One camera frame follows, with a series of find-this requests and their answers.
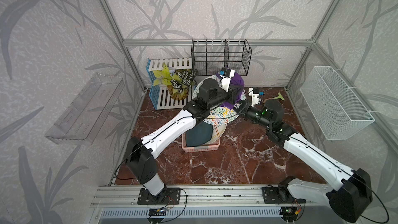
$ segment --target black wire basket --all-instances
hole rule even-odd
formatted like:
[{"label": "black wire basket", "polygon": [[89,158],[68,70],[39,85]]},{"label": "black wire basket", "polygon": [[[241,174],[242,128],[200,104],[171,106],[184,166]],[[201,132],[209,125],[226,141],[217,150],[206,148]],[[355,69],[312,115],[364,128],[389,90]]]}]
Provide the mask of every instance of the black wire basket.
[{"label": "black wire basket", "polygon": [[213,46],[213,42],[207,40],[204,42],[199,46],[199,41],[192,39],[192,64],[198,75],[214,75],[223,67],[229,67],[241,76],[248,75],[251,47],[246,39],[241,46],[231,47],[231,50],[227,40],[221,41],[221,46]]}]

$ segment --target leaf pattern wallpaper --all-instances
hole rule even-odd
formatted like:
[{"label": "leaf pattern wallpaper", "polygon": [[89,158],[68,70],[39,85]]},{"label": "leaf pattern wallpaper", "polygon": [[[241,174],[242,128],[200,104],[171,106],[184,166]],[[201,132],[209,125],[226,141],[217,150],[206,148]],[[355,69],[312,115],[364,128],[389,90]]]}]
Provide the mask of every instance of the leaf pattern wallpaper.
[{"label": "leaf pattern wallpaper", "polygon": [[[308,39],[331,0],[107,1],[124,39]],[[286,86],[304,51],[252,49],[250,86]],[[190,47],[131,47],[130,53],[146,86],[148,59],[191,56]]]},{"label": "leaf pattern wallpaper", "polygon": [[[0,0],[0,39],[0,223],[82,223],[111,178],[142,89],[98,0]],[[95,72],[125,82],[96,140],[49,141]]]},{"label": "leaf pattern wallpaper", "polygon": [[[398,0],[343,0],[319,44],[342,72],[365,95],[397,131]],[[390,218],[398,215],[398,157],[370,125],[347,140],[328,141],[299,91],[314,66],[325,66],[313,51],[290,88],[296,108],[311,141],[352,168],[363,168],[372,179],[372,188],[385,203]],[[374,197],[364,216],[386,219]]]}]

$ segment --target marble floor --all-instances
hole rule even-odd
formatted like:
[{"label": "marble floor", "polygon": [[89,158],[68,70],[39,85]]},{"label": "marble floor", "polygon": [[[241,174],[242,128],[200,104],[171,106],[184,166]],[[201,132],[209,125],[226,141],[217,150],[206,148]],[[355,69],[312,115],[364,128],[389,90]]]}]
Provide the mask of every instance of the marble floor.
[{"label": "marble floor", "polygon": [[[284,109],[283,120],[300,133],[302,128],[284,88],[261,88],[264,99],[276,97]],[[133,136],[142,137],[172,119],[180,109],[156,111],[145,96]],[[157,158],[158,173],[165,184],[277,184],[287,176],[305,181],[324,183],[323,179],[298,157],[268,140],[265,129],[243,118],[227,124],[216,151],[186,153],[181,137],[171,143]],[[119,178],[133,177],[122,165]],[[116,184],[138,184],[137,180],[116,180]]]}]

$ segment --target purple cloth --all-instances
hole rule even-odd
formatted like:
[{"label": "purple cloth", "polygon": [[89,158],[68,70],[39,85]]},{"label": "purple cloth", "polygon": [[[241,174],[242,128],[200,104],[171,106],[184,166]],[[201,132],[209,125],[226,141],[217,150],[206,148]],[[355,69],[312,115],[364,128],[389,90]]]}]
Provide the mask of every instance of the purple cloth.
[{"label": "purple cloth", "polygon": [[[216,73],[216,76],[221,79],[220,73]],[[234,77],[231,78],[230,84],[241,85],[242,87],[245,86],[245,82],[243,81],[242,77],[237,72],[235,72]],[[236,97],[237,101],[240,100],[242,93],[243,93],[243,91]],[[220,107],[226,107],[231,110],[234,107],[234,105],[231,103],[228,103],[228,102],[224,102]]]}]

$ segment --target metal vent grille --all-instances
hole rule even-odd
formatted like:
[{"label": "metal vent grille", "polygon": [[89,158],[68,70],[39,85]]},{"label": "metal vent grille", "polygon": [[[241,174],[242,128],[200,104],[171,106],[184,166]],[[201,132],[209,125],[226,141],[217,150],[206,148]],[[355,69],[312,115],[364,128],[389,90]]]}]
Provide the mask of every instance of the metal vent grille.
[{"label": "metal vent grille", "polygon": [[[147,218],[149,208],[105,208],[102,219]],[[166,218],[176,217],[183,207],[175,207],[166,213]],[[281,207],[188,207],[179,218],[236,218],[236,217],[281,217]]]}]

